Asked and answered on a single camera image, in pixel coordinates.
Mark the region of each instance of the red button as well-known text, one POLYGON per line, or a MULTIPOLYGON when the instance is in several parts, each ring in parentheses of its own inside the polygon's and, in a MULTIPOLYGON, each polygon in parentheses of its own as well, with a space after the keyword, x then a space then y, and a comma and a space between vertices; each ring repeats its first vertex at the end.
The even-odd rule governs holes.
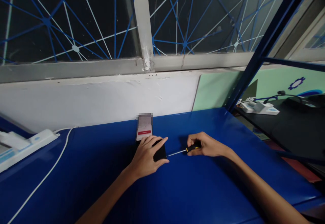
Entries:
POLYGON ((138 132, 138 135, 142 135, 142 134, 148 134, 148 133, 151 133, 151 130, 149 130, 149 131, 142 131, 142 132, 138 132))

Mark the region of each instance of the gear logo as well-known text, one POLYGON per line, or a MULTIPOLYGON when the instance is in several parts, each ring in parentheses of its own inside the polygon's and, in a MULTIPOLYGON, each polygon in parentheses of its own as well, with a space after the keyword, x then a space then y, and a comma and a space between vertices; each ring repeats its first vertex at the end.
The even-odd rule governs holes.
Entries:
POLYGON ((289 86, 289 90, 292 90, 296 87, 298 87, 300 84, 302 84, 305 80, 305 77, 302 77, 302 78, 298 78, 296 81, 294 81, 292 84, 290 84, 289 86))

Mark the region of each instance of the blue table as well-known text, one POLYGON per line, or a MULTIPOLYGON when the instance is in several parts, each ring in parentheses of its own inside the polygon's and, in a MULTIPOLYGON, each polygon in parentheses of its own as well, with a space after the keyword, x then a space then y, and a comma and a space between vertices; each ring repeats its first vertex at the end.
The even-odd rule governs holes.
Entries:
MULTIPOLYGON (((56 168, 13 223, 74 223, 131 161, 136 127, 132 120, 73 129, 56 168)), ((224 108, 153 118, 154 134, 169 137, 167 154, 184 149, 187 135, 200 131, 233 148, 297 210, 325 203, 321 193, 224 108)), ((67 133, 0 174, 1 223, 10 220, 51 169, 67 133)), ((177 154, 169 160, 131 186, 105 223, 263 223, 259 207, 224 158, 177 154)))

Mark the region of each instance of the screwdriver shaft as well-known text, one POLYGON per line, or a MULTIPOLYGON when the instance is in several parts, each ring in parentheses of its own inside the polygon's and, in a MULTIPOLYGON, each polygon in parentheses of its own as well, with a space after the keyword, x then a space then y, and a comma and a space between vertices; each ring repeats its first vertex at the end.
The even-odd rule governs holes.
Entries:
POLYGON ((184 152, 184 151, 186 151, 186 149, 185 149, 185 150, 182 150, 182 151, 179 151, 179 152, 176 152, 176 153, 173 153, 173 154, 171 154, 171 155, 169 155, 169 156, 172 156, 172 155, 175 155, 175 154, 178 154, 178 153, 182 153, 182 152, 184 152))

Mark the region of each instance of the yellow and black handle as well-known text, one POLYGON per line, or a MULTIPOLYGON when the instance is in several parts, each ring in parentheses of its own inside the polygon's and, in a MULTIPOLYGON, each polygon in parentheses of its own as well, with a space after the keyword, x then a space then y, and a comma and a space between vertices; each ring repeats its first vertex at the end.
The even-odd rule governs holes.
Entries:
POLYGON ((201 148, 201 142, 200 141, 196 141, 193 145, 191 145, 190 147, 186 147, 186 151, 190 152, 193 149, 198 149, 201 148))

